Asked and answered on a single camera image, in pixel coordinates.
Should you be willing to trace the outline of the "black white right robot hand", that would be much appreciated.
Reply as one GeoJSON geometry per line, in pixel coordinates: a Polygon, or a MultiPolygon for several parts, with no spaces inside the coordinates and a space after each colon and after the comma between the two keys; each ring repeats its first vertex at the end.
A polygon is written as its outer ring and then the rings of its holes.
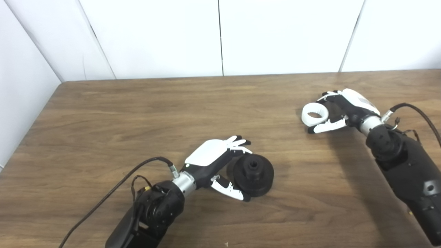
{"type": "Polygon", "coordinates": [[[327,91],[314,103],[304,106],[302,122],[309,134],[354,127],[367,136],[377,126],[384,125],[379,110],[363,95],[351,89],[327,91]],[[336,104],[342,110],[341,117],[329,118],[330,111],[325,103],[336,104]]]}

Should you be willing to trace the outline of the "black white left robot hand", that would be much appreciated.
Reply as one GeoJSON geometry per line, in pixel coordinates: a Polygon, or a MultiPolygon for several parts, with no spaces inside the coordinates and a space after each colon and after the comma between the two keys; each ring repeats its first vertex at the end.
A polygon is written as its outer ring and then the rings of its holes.
{"type": "Polygon", "coordinates": [[[184,161],[184,166],[172,182],[187,197],[194,190],[208,188],[216,190],[230,198],[249,202],[250,196],[243,193],[233,182],[219,172],[235,157],[253,154],[246,146],[249,140],[233,135],[228,139],[210,139],[200,145],[184,161]]]}

